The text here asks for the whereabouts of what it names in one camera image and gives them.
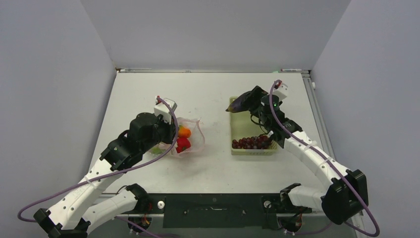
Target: white knob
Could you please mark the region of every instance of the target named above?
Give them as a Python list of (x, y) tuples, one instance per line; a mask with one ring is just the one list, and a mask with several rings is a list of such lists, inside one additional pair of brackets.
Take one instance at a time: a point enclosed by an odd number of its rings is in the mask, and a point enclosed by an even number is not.
[(165, 207), (165, 203), (163, 201), (157, 202), (157, 208), (163, 209)]

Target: bell pepper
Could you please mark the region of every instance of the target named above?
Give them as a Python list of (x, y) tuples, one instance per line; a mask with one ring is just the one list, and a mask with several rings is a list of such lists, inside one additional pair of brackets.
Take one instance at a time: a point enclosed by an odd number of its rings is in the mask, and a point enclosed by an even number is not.
[(184, 127), (184, 126), (180, 126), (179, 127), (179, 131), (178, 131), (178, 137), (180, 138), (189, 138), (191, 136), (191, 130)]
[(191, 143), (187, 138), (178, 138), (176, 140), (178, 147), (176, 147), (176, 152), (181, 153), (182, 151), (191, 147)]

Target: robotic arm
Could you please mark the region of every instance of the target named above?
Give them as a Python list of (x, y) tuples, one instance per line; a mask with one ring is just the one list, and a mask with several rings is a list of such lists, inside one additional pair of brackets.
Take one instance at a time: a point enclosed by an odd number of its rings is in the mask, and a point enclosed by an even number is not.
[(323, 211), (332, 222), (342, 224), (347, 219), (362, 211), (363, 206), (349, 190), (338, 173), (332, 169), (324, 158), (310, 149), (310, 147), (317, 149), (333, 163), (337, 171), (349, 181), (367, 205), (368, 190), (366, 177), (361, 171), (351, 171), (332, 159), (316, 146), (316, 142), (311, 140), (296, 122), (285, 117), (284, 112), (280, 110), (279, 106), (282, 104), (282, 100), (287, 97), (287, 85), (280, 83), (275, 86), (275, 89), (272, 96), (272, 106), (275, 114), (285, 129), (292, 133), (295, 138), (285, 132), (276, 122), (270, 108), (269, 95), (262, 88), (256, 86), (252, 91), (239, 97), (238, 99), (240, 101), (236, 102), (236, 108), (240, 109), (239, 111), (249, 111), (251, 115), (259, 118), (260, 123), (269, 131), (268, 136), (270, 139), (277, 142), (282, 148), (302, 161), (321, 181), (324, 187), (324, 190), (317, 190), (302, 186), (299, 183), (292, 184), (281, 190), (281, 203), (290, 209), (309, 207)]
[[(174, 101), (164, 99), (175, 110)], [(122, 132), (101, 153), (100, 158), (80, 181), (88, 184), (70, 191), (49, 209), (39, 209), (34, 218), (51, 238), (85, 238), (94, 228), (121, 213), (146, 211), (149, 198), (138, 184), (127, 186), (117, 196), (100, 204), (92, 203), (123, 174), (90, 182), (90, 179), (131, 168), (142, 160), (153, 146), (172, 143), (175, 125), (169, 109), (163, 103), (155, 106), (155, 113), (140, 113), (130, 122), (130, 129)]]

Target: orange bell pepper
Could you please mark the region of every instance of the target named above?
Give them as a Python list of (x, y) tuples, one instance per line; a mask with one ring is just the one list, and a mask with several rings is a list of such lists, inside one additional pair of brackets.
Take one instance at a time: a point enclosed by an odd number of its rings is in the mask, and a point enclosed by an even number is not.
[(191, 136), (191, 130), (184, 127), (184, 126), (180, 126), (179, 127), (179, 131), (178, 131), (178, 137), (180, 138), (189, 138)]

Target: green plastic basket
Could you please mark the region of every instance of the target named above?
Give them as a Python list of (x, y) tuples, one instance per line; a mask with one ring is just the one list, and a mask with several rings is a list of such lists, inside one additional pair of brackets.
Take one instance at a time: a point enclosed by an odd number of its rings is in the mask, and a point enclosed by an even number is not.
[[(232, 103), (237, 97), (229, 98)], [(233, 149), (232, 140), (239, 140), (243, 137), (252, 137), (262, 134), (261, 128), (250, 120), (249, 112), (229, 113), (230, 114), (230, 150), (232, 155), (272, 155), (277, 152), (277, 143), (273, 142), (266, 150)]]

